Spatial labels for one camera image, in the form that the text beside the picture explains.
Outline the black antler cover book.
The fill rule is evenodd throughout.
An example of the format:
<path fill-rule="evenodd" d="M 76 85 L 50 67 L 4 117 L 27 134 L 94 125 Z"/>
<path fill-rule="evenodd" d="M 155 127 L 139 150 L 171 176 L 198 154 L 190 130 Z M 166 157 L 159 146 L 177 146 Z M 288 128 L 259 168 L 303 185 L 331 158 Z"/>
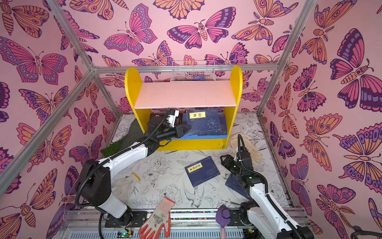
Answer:
<path fill-rule="evenodd" d="M 167 117 L 168 114 L 151 114 L 148 122 L 148 131 L 153 132 L 156 129 L 156 132 L 163 132 L 169 127 Z"/>

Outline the blue thread-bound book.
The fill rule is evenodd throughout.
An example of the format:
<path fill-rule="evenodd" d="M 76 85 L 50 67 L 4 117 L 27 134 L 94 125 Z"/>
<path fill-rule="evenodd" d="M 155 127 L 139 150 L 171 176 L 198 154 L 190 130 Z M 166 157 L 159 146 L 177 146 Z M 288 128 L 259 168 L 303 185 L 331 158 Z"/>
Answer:
<path fill-rule="evenodd" d="M 198 138 L 198 137 L 205 137 L 205 138 L 227 138 L 227 134 L 188 134 L 188 137 L 190 138 Z"/>

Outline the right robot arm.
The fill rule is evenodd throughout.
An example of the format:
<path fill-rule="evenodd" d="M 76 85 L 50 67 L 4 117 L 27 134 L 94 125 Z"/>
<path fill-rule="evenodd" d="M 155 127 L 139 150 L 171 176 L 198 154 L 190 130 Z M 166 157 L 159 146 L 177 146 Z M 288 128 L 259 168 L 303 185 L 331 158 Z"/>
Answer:
<path fill-rule="evenodd" d="M 252 198 L 240 205 L 242 222 L 254 225 L 266 239 L 313 239 L 310 228 L 300 226 L 276 201 L 265 176 L 253 170 L 251 154 L 241 134 L 237 135 L 237 143 L 236 156 L 222 155 L 220 161 Z"/>

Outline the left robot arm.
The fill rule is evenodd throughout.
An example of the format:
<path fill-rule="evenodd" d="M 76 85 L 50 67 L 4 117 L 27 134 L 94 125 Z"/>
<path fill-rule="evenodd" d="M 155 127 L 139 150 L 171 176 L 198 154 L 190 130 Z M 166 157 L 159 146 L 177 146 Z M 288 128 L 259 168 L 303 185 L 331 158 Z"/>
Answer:
<path fill-rule="evenodd" d="M 98 161 L 88 160 L 74 186 L 75 208 L 94 207 L 103 214 L 109 214 L 118 224 L 126 226 L 131 222 L 131 208 L 112 192 L 111 181 L 122 170 L 143 159 L 161 147 L 161 142 L 171 142 L 186 135 L 192 126 L 179 123 L 178 110 L 167 109 L 163 116 L 150 119 L 148 131 L 133 144 L 117 153 Z"/>

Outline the beige work glove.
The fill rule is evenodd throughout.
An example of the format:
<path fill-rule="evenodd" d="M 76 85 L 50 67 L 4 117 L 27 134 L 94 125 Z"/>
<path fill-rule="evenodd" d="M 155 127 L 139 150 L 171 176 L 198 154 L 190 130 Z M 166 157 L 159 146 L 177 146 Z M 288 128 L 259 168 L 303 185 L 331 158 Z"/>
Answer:
<path fill-rule="evenodd" d="M 236 151 L 238 151 L 238 135 L 239 134 L 242 136 L 245 147 L 250 153 L 252 164 L 253 165 L 259 164 L 261 160 L 263 159 L 263 155 L 244 133 L 239 132 L 230 137 L 229 143 L 231 147 L 235 149 Z"/>

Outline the green artificial grass mat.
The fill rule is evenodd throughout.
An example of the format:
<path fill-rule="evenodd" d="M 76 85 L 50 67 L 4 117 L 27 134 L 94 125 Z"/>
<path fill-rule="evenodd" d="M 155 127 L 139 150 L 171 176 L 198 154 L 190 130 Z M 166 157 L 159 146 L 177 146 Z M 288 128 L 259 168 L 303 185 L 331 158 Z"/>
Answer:
<path fill-rule="evenodd" d="M 101 153 L 103 157 L 112 156 L 131 146 L 142 137 L 144 137 L 144 133 L 142 132 L 137 119 L 125 116 L 120 121 L 110 145 L 104 148 Z"/>

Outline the yellow pink blue bookshelf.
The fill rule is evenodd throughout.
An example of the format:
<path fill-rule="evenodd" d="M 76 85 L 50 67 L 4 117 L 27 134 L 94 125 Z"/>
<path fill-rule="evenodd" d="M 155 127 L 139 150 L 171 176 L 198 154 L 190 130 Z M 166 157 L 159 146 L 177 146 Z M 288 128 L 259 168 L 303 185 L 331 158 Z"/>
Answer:
<path fill-rule="evenodd" d="M 235 65 L 228 81 L 144 83 L 135 67 L 125 72 L 125 91 L 143 132 L 152 109 L 224 107 L 227 133 L 231 134 L 243 88 L 243 74 Z"/>

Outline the purple item in basket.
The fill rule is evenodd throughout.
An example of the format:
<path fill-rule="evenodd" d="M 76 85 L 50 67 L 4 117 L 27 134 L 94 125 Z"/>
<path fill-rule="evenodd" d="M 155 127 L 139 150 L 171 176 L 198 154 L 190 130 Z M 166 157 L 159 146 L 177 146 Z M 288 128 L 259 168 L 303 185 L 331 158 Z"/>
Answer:
<path fill-rule="evenodd" d="M 206 80 L 206 77 L 205 77 L 204 74 L 203 75 L 198 75 L 197 77 L 195 77 L 193 79 L 193 81 L 205 81 L 205 80 Z"/>

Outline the red white work glove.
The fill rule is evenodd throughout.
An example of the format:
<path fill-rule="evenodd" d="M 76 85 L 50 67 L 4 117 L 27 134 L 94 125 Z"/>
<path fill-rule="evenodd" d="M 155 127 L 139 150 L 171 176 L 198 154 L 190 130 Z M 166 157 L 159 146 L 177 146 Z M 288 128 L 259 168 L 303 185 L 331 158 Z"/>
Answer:
<path fill-rule="evenodd" d="M 170 236 L 170 211 L 175 202 L 164 197 L 149 219 L 140 227 L 138 235 L 141 239 L 158 239 L 161 230 L 164 229 L 165 238 Z"/>

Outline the green circuit board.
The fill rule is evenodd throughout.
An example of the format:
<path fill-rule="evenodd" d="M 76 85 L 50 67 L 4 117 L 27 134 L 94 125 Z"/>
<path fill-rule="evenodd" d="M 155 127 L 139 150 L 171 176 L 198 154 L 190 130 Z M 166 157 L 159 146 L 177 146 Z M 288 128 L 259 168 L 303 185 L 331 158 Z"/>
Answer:
<path fill-rule="evenodd" d="M 117 239 L 131 239 L 133 237 L 133 231 L 123 230 L 117 232 Z"/>

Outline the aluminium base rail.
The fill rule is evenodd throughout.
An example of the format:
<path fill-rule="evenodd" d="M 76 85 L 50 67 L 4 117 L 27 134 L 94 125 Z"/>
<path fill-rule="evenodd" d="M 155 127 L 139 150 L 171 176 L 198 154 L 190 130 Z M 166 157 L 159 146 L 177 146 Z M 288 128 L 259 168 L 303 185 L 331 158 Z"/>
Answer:
<path fill-rule="evenodd" d="M 245 238 L 249 230 L 255 227 L 243 224 L 238 209 L 231 208 L 229 211 L 232 219 L 225 228 L 226 237 L 228 239 Z M 216 212 L 216 209 L 172 210 L 170 237 L 172 239 L 219 239 L 221 229 L 215 220 Z M 95 209 L 70 211 L 59 231 L 58 238 L 97 239 L 98 233 L 102 232 L 106 239 L 117 239 L 118 231 L 130 230 L 133 231 L 132 239 L 137 239 L 139 228 L 144 220 L 151 216 L 151 213 L 150 210 L 134 210 L 132 225 L 122 227 L 110 222 L 107 216 L 104 216 L 100 222 L 100 213 Z"/>

